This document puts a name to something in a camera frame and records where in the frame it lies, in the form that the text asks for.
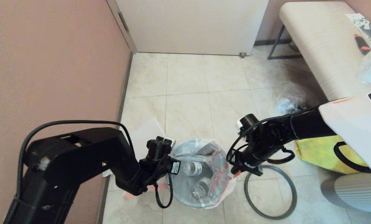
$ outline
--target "door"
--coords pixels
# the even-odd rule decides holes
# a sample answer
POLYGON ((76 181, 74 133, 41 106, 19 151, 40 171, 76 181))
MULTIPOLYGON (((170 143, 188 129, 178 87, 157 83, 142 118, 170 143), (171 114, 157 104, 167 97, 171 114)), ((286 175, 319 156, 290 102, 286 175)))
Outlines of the door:
POLYGON ((116 0, 139 52, 251 53, 268 0, 116 0))

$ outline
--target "clear plastic bag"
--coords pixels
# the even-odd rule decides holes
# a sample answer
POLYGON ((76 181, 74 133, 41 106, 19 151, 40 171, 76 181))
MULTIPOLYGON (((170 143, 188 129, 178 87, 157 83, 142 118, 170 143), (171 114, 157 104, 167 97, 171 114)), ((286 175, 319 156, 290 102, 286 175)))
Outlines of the clear plastic bag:
POLYGON ((181 161, 180 172, 171 177, 174 197, 185 205, 195 208, 216 207, 235 187, 232 182, 236 179, 233 179, 225 160, 226 154, 215 140, 193 139, 184 142, 170 156, 181 161), (191 172, 186 164, 192 165, 191 172), (194 172, 195 167, 201 170, 194 172))
POLYGON ((274 92, 276 110, 281 114, 294 114, 319 105, 319 100, 304 86, 293 82, 282 83, 274 92))

